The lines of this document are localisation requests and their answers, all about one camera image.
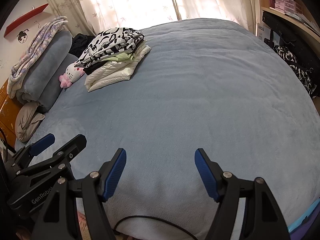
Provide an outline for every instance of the orange wooden headboard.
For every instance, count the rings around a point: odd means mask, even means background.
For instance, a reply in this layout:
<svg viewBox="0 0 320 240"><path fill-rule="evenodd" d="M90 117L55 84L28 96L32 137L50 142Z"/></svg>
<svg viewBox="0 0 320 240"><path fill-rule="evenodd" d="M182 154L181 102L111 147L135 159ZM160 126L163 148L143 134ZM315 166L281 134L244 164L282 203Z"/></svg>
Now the orange wooden headboard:
<svg viewBox="0 0 320 240"><path fill-rule="evenodd" d="M14 144L16 143L14 125L22 104L17 100L17 98L9 98L7 95L7 84L8 80L0 89L0 128L3 130L8 144L14 148Z"/></svg>

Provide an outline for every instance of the red shelf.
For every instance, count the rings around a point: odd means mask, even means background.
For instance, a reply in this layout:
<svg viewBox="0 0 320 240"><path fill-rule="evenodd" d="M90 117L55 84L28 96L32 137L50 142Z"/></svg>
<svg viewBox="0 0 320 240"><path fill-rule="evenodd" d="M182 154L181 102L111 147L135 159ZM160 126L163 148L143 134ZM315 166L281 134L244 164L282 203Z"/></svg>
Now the red shelf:
<svg viewBox="0 0 320 240"><path fill-rule="evenodd" d="M40 7L37 7L33 9L32 11L27 12L26 14L22 15L18 19L16 19L14 22L9 24L7 28L5 29L3 37L7 36L10 32L12 32L16 27L18 27L20 24L24 23L26 20L30 19L31 17L41 13L49 4L41 5Z"/></svg>

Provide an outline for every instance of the plush toy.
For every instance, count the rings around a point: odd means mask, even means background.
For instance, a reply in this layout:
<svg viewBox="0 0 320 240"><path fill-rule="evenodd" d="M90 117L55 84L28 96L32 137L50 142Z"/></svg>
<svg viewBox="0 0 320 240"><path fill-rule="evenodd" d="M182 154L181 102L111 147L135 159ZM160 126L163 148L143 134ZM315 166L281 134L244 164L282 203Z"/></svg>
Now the plush toy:
<svg viewBox="0 0 320 240"><path fill-rule="evenodd" d="M72 85L72 83L79 80L84 75L84 71L82 67L74 67L75 62L71 63L67 69L66 72L59 76L59 81L61 82L60 87L61 88L68 88Z"/></svg>

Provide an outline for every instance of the floral curtain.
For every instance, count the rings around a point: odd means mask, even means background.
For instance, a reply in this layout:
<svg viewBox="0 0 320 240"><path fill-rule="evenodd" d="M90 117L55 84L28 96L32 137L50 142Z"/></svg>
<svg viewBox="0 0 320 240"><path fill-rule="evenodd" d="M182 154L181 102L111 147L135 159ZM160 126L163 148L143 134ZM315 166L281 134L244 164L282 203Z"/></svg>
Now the floral curtain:
<svg viewBox="0 0 320 240"><path fill-rule="evenodd" d="M94 35L92 26L87 23L79 0L47 0L55 16L66 16L66 28L73 36L78 33Z"/></svg>
<svg viewBox="0 0 320 240"><path fill-rule="evenodd" d="M259 0L79 0L95 33L114 27L142 29L171 21L218 18L255 32Z"/></svg>

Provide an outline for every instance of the blue rubber fingertip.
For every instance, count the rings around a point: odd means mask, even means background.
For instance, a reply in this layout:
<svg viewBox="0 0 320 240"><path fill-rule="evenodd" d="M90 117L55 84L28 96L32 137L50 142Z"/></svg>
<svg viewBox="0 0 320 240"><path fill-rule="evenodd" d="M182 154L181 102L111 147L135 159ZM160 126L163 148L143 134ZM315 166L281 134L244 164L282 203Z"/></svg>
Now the blue rubber fingertip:
<svg viewBox="0 0 320 240"><path fill-rule="evenodd" d="M209 197L213 198L217 202L220 198L217 191L217 181L199 150L196 150L195 152L195 163Z"/></svg>
<svg viewBox="0 0 320 240"><path fill-rule="evenodd" d="M55 142L55 137L52 133L47 134L43 138L41 138L39 141L34 143L31 146L30 149L30 156L38 156L40 153L42 153L45 149L47 149L49 146L54 144Z"/></svg>
<svg viewBox="0 0 320 240"><path fill-rule="evenodd" d="M121 177L124 166L127 162L127 153L125 150L122 150L115 164L113 165L109 176L105 181L105 191L102 195L104 201L107 201L108 198L112 197L115 193L116 187L118 185L119 179Z"/></svg>

